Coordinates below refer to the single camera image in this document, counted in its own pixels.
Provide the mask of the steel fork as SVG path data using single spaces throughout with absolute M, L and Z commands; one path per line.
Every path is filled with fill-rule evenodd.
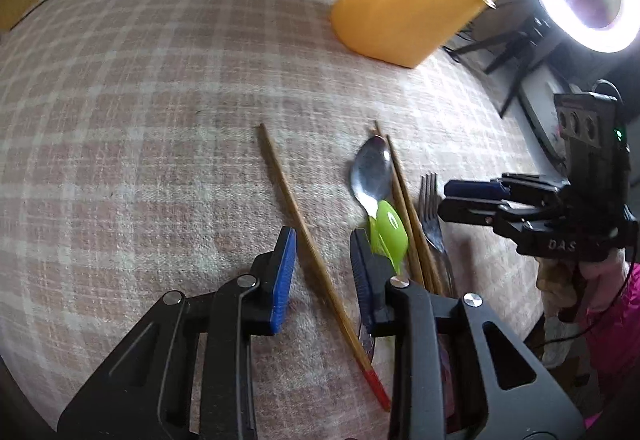
M 437 174 L 427 172 L 421 178 L 420 193 L 418 197 L 418 217 L 422 224 L 423 233 L 442 273 L 442 284 L 449 297 L 457 296 L 457 287 L 454 282 L 454 272 L 448 257 L 447 248 L 442 236 L 440 221 L 438 216 L 438 206 L 440 198 L 437 189 Z

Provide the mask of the green plastic spoon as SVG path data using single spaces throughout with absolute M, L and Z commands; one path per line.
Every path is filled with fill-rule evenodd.
M 388 201 L 380 200 L 375 216 L 370 217 L 369 222 L 372 251 L 390 260 L 399 275 L 409 248 L 408 234 L 401 218 Z

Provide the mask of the wooden chopstick red tip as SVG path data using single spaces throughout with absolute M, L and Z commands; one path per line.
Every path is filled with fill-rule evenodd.
M 308 229 L 304 219 L 303 212 L 301 212 L 298 207 L 293 189 L 290 186 L 290 183 L 288 183 L 288 178 L 286 177 L 280 163 L 276 145 L 274 145 L 268 128 L 264 122 L 258 126 L 257 132 L 260 144 L 262 144 L 266 153 L 266 163 L 274 174 L 274 179 L 282 193 L 285 207 L 288 209 L 288 212 L 295 223 L 296 230 L 299 231 L 300 239 L 302 240 L 309 259 L 311 273 L 314 275 L 319 286 L 320 295 L 323 300 L 329 304 L 329 308 L 337 322 L 337 326 L 341 330 L 341 334 L 345 339 L 352 356 L 357 362 L 362 376 L 366 379 L 372 394 L 374 394 L 375 399 L 378 400 L 378 403 L 382 406 L 383 411 L 389 413 L 390 408 L 392 407 L 392 400 L 390 400 L 381 380 L 378 378 L 378 374 L 376 374 L 371 361 L 367 357 L 366 351 L 364 351 L 363 346 L 360 344 L 355 330 L 352 328 L 352 323 L 345 311 L 342 299 L 338 296 L 338 293 L 332 283 L 329 270 L 326 267 L 326 263 L 320 256 L 318 247 L 311 236 L 310 230 Z

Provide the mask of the steel spoon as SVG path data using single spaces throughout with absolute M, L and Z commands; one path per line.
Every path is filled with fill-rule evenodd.
M 375 218 L 392 184 L 392 158 L 383 137 L 373 135 L 362 144 L 350 167 L 349 184 L 366 214 Z

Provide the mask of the pink sleeve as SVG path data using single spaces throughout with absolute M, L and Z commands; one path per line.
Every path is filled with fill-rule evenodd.
M 639 366 L 639 266 L 626 261 L 623 249 L 613 249 L 602 262 L 582 263 L 580 272 L 596 284 L 582 326 L 608 408 Z

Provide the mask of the black tripod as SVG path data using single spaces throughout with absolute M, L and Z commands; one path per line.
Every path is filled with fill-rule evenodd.
M 516 29 L 461 48 L 444 46 L 444 51 L 455 62 L 460 62 L 465 54 L 504 45 L 502 52 L 484 69 L 484 74 L 492 74 L 511 59 L 518 62 L 508 95 L 499 109 L 499 116 L 503 118 L 512 102 L 520 95 L 522 82 L 529 71 L 535 69 L 565 39 L 566 34 L 546 15 L 530 15 Z

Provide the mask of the pink plaid tablecloth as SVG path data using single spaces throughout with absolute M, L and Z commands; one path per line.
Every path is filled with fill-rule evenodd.
M 410 189 L 534 172 L 498 83 L 348 51 L 334 0 L 51 0 L 1 40 L 1 354 L 48 425 L 170 289 L 207 293 L 291 220 L 264 122 L 350 322 L 350 162 L 375 120 Z

